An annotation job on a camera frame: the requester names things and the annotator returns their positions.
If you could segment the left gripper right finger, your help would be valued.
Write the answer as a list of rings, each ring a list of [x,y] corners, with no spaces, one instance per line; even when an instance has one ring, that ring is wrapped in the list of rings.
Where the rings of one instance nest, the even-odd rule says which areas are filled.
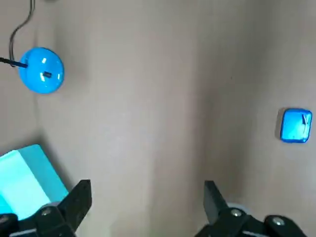
[[[198,237],[305,237],[290,218],[268,215],[259,221],[238,207],[230,207],[214,181],[204,182],[203,207],[208,224]]]

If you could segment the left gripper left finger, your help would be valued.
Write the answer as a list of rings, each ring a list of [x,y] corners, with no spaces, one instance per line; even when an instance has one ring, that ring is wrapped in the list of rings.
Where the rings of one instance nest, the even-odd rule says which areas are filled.
[[[75,237],[91,208],[91,181],[80,180],[57,205],[45,205],[32,216],[18,220],[16,214],[0,216],[2,237]]]

